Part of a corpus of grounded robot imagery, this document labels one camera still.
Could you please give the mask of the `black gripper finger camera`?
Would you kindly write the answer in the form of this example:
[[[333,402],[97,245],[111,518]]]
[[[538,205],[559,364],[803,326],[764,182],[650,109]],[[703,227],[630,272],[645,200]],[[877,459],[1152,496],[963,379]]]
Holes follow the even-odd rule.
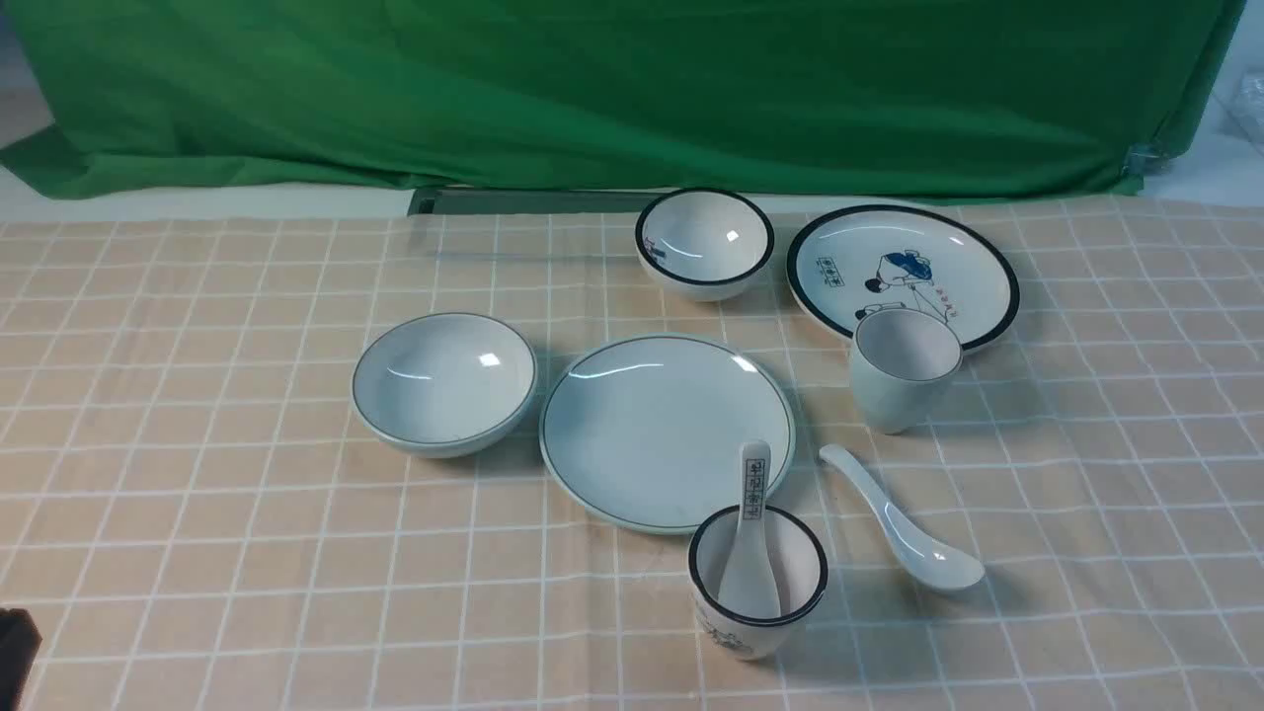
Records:
[[[27,610],[1,610],[1,710],[18,710],[43,636]]]

